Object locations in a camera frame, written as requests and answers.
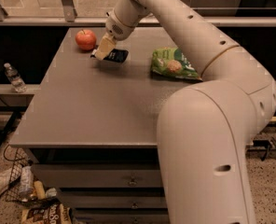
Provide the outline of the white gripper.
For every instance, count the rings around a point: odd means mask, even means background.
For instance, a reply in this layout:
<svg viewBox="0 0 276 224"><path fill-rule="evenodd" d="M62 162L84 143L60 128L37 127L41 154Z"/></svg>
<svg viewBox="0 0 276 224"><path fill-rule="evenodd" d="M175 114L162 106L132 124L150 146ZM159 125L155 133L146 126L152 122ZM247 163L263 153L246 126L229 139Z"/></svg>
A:
<svg viewBox="0 0 276 224"><path fill-rule="evenodd" d="M135 20L124 12L116 12L114 9L108 14L105 24L106 32L95 52L95 57L103 60L116 47L117 41L127 39L135 28Z"/></svg>

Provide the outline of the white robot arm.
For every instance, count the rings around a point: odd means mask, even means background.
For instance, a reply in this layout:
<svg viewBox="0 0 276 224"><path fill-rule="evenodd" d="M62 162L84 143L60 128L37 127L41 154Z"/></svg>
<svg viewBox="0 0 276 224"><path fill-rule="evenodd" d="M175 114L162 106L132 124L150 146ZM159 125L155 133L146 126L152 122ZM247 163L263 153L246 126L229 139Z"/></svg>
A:
<svg viewBox="0 0 276 224"><path fill-rule="evenodd" d="M181 0L118 0L103 59L153 14L200 74L159 112L157 142L171 224L256 224L245 152L276 110L276 82L246 49Z"/></svg>

